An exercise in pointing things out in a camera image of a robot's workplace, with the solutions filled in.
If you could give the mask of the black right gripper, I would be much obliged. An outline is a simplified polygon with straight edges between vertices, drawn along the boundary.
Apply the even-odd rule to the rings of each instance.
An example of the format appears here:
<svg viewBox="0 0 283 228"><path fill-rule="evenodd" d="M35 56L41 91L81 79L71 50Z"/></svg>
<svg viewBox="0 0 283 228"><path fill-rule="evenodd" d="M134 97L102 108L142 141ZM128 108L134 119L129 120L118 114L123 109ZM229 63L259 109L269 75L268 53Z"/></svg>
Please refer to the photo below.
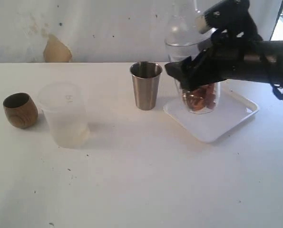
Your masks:
<svg viewBox="0 0 283 228"><path fill-rule="evenodd" d="M165 64L166 73L181 80L184 90L194 91L200 86L223 82L214 71L231 67L243 61L244 52L253 41L262 41L258 28L249 13L248 0L222 0L205 12L213 12L215 32L210 37L211 47L203 50L196 59L191 56ZM187 78L193 71L193 77Z"/></svg>

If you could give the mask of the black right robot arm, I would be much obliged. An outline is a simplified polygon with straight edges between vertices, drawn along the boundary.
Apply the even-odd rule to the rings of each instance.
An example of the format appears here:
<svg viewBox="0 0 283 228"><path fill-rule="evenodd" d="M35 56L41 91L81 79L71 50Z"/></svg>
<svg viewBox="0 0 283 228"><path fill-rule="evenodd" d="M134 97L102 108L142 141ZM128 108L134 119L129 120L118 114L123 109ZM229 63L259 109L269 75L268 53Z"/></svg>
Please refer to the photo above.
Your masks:
<svg viewBox="0 0 283 228"><path fill-rule="evenodd" d="M283 87L283 41L264 41L249 13L248 0L223 0L199 16L199 33L215 29L211 46L195 58L165 64L183 89L227 79Z"/></svg>

